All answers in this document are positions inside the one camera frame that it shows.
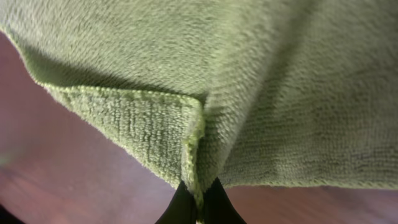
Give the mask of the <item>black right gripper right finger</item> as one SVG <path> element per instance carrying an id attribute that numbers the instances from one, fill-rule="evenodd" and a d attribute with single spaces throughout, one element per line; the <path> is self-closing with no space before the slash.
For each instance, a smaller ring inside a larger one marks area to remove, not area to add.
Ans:
<path id="1" fill-rule="evenodd" d="M 204 194 L 203 213 L 205 224 L 246 224 L 233 207 L 219 178 Z"/>

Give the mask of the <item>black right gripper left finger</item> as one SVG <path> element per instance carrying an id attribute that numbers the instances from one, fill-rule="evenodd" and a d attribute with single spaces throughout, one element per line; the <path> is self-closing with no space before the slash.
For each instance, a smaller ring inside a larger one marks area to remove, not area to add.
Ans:
<path id="1" fill-rule="evenodd" d="M 196 224 L 197 206 L 195 199 L 181 181 L 169 206 L 155 224 Z"/>

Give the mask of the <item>light green microfiber cloth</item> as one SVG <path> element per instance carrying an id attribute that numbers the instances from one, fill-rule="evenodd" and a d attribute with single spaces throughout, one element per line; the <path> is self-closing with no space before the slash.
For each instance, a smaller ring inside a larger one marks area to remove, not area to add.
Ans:
<path id="1" fill-rule="evenodd" d="M 2 1 L 32 79 L 199 211 L 226 186 L 397 188 L 397 1 Z"/>

